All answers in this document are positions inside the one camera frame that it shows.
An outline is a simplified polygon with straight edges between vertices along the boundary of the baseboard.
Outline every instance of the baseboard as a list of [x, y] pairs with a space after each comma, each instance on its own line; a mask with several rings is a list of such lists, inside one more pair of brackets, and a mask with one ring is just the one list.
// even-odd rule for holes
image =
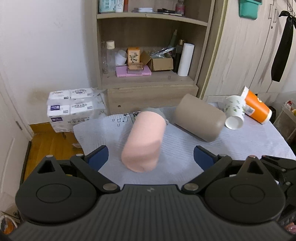
[[34, 134], [55, 132], [49, 122], [33, 124], [33, 125], [30, 125], [30, 127], [32, 128]]

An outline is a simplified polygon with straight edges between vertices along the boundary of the white wall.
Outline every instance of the white wall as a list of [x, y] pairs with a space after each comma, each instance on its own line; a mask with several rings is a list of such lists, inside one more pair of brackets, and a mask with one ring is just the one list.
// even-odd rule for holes
[[281, 93], [277, 96], [276, 101], [272, 106], [276, 109], [276, 114], [279, 115], [284, 102], [290, 99], [296, 100], [296, 58], [288, 74], [285, 85]]
[[0, 74], [29, 124], [50, 91], [96, 87], [91, 0], [0, 0]]

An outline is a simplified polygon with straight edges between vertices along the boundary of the shelf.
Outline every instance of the shelf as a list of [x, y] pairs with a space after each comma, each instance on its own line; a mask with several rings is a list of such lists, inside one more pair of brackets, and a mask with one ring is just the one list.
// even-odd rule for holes
[[207, 26], [206, 22], [199, 21], [192, 18], [174, 16], [174, 15], [165, 15], [159, 13], [144, 13], [144, 12], [108, 12], [108, 13], [99, 13], [96, 16], [97, 19], [105, 18], [159, 18], [159, 19], [168, 19], [174, 21], [180, 21], [185, 23], [193, 23], [197, 25]]
[[194, 81], [189, 77], [181, 77], [173, 71], [159, 71], [152, 72], [150, 76], [140, 77], [120, 77], [115, 75], [103, 75], [102, 88], [115, 89], [115, 88], [128, 88], [137, 86], [153, 86], [153, 85], [193, 85]]

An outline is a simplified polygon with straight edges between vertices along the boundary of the gray cylinder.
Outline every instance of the gray cylinder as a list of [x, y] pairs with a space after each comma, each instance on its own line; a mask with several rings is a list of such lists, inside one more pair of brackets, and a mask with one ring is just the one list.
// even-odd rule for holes
[[199, 138], [211, 142], [220, 134], [226, 115], [218, 108], [187, 94], [174, 113], [174, 122]]

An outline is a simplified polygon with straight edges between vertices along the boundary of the small box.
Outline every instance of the small box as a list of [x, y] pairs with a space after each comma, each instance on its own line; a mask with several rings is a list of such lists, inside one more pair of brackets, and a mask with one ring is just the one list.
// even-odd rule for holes
[[140, 62], [140, 48], [129, 47], [128, 48], [128, 63], [139, 63]]
[[143, 71], [144, 64], [143, 63], [129, 63], [128, 70], [130, 71]]
[[174, 68], [173, 58], [165, 53], [165, 58], [151, 58], [147, 52], [143, 52], [140, 56], [140, 61], [148, 65], [151, 71], [172, 70]]

